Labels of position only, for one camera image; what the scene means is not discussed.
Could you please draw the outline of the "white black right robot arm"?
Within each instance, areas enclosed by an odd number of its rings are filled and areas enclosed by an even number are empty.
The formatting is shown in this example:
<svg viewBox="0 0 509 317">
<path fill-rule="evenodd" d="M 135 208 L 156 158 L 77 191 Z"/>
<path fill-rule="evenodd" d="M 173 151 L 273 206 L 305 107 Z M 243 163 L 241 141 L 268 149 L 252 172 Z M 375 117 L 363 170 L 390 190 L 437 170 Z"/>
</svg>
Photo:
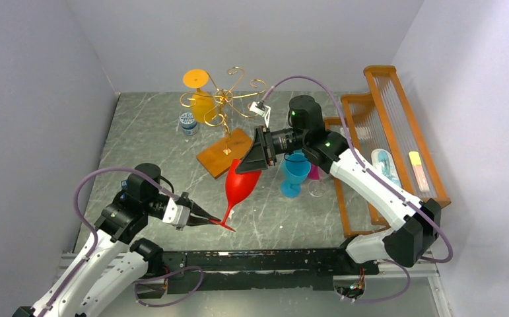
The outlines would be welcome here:
<svg viewBox="0 0 509 317">
<path fill-rule="evenodd" d="M 413 267 L 423 258 L 439 236 L 442 207 L 435 199 L 425 201 L 376 170 L 344 135 L 326 128 L 322 107 L 313 97 L 300 95 L 289 101 L 288 124 L 278 131 L 258 127 L 236 173 L 266 170 L 277 155 L 300 150 L 310 163 L 354 189 L 388 222 L 388 230 L 358 235 L 346 243 L 346 250 L 337 256 L 343 273 L 352 274 L 372 260 L 391 259 Z"/>
</svg>

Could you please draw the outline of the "dark blue wine glass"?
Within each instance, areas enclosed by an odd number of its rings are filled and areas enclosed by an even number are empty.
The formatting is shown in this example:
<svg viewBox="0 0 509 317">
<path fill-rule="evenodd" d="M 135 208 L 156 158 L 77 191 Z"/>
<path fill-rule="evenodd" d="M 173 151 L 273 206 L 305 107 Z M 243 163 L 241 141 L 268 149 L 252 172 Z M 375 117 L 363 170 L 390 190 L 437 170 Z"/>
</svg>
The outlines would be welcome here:
<svg viewBox="0 0 509 317">
<path fill-rule="evenodd" d="M 281 170 L 285 179 L 281 183 L 281 193 L 288 198 L 297 197 L 301 192 L 301 183 L 307 179 L 311 163 L 302 155 L 284 156 Z"/>
</svg>

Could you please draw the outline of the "pink wine glass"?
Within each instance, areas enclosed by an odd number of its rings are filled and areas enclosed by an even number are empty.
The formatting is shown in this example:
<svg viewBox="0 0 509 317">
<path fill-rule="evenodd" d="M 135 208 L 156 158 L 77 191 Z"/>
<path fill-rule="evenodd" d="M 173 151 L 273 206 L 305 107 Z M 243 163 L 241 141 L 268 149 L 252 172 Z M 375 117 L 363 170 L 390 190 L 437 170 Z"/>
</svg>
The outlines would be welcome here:
<svg viewBox="0 0 509 317">
<path fill-rule="evenodd" d="M 320 168 L 314 164 L 311 164 L 310 171 L 307 177 L 311 180 L 320 180 Z"/>
</svg>

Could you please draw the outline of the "clear wine glass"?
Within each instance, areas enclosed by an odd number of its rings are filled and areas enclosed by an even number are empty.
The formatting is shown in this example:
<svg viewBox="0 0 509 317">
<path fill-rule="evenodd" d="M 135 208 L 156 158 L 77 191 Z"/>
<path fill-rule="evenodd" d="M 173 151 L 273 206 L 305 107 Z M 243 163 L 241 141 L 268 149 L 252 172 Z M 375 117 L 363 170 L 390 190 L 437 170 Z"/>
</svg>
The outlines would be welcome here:
<svg viewBox="0 0 509 317">
<path fill-rule="evenodd" d="M 320 180 L 310 180 L 308 183 L 308 191 L 312 197 L 321 197 L 325 193 L 325 184 L 324 180 L 326 179 L 327 174 L 324 173 L 320 168 Z"/>
</svg>

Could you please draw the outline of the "red wine glass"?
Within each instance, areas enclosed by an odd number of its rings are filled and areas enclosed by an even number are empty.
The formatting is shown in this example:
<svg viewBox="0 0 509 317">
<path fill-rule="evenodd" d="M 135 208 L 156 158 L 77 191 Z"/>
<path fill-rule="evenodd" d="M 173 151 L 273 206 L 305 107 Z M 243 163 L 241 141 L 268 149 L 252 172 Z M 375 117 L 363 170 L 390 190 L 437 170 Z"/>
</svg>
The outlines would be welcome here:
<svg viewBox="0 0 509 317">
<path fill-rule="evenodd" d="M 211 220 L 212 223 L 220 225 L 232 232 L 235 230 L 227 225 L 227 220 L 232 209 L 244 201 L 256 187 L 261 176 L 261 171 L 247 172 L 243 174 L 237 173 L 237 167 L 240 164 L 239 159 L 234 159 L 230 165 L 225 182 L 225 194 L 227 200 L 227 209 L 221 221 Z"/>
</svg>

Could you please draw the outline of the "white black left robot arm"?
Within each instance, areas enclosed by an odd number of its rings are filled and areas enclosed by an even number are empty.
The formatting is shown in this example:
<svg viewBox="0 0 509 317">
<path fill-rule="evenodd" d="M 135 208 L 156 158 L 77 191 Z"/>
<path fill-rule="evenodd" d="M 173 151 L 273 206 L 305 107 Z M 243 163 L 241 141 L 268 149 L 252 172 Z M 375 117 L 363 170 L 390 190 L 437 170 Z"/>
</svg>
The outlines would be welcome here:
<svg viewBox="0 0 509 317">
<path fill-rule="evenodd" d="M 129 176 L 125 187 L 90 224 L 79 209 L 79 192 L 90 179 L 109 171 L 126 171 Z M 163 188 L 160 183 L 165 181 L 160 167 L 153 163 L 102 168 L 86 176 L 73 198 L 77 216 L 90 229 L 85 245 L 50 290 L 33 305 L 17 308 L 14 316 L 98 316 L 130 285 L 183 272 L 171 271 L 164 263 L 164 250 L 136 235 L 148 225 L 149 217 L 178 230 L 213 225 L 218 218 L 187 192 L 177 195 L 172 188 Z"/>
</svg>

